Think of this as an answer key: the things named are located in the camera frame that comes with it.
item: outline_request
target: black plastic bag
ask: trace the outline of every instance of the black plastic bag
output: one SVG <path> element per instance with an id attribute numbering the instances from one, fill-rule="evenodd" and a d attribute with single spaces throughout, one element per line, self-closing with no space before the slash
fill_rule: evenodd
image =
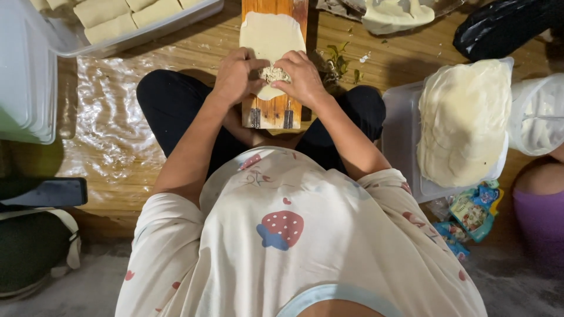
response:
<path id="1" fill-rule="evenodd" d="M 496 0 L 470 14 L 452 44 L 471 61 L 504 58 L 563 21 L 564 0 Z"/>

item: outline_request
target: hand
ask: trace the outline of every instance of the hand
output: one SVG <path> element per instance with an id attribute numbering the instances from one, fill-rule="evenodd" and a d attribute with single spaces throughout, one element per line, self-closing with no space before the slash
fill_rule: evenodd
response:
<path id="1" fill-rule="evenodd" d="M 315 110 L 320 99 L 330 96 L 323 88 L 321 78 L 314 64 L 304 51 L 289 51 L 274 63 L 290 75 L 292 83 L 275 81 L 270 85 L 295 98 L 301 104 Z"/>
<path id="2" fill-rule="evenodd" d="M 229 107 L 241 102 L 251 91 L 266 86 L 265 80 L 249 80 L 252 70 L 270 66 L 266 59 L 252 59 L 246 47 L 240 47 L 227 55 L 219 65 L 215 87 L 210 93 L 225 101 Z"/>

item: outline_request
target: white bucket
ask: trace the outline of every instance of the white bucket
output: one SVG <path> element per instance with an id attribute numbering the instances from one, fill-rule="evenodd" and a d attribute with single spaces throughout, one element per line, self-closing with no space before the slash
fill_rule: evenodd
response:
<path id="1" fill-rule="evenodd" d="M 538 156 L 564 143 L 564 74 L 525 80 L 511 91 L 510 148 Z"/>

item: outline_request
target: purple cloth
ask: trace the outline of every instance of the purple cloth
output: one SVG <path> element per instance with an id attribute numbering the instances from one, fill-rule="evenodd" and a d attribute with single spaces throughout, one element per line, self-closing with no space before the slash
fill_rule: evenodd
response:
<path id="1" fill-rule="evenodd" d="M 564 192 L 541 196 L 514 190 L 513 202 L 537 260 L 551 269 L 564 268 Z"/>

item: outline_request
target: black pants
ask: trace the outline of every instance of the black pants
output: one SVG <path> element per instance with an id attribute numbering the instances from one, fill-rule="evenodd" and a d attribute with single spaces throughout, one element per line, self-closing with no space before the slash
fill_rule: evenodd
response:
<path id="1" fill-rule="evenodd" d="M 212 88 L 184 74 L 159 69 L 147 74 L 137 86 L 137 100 L 155 138 L 168 157 L 202 107 Z M 362 132 L 374 142 L 382 134 L 386 107 L 378 91 L 358 86 L 337 102 Z M 221 127 L 211 152 L 208 176 L 249 148 Z M 347 174 L 329 133 L 316 119 L 296 146 L 323 168 Z"/>

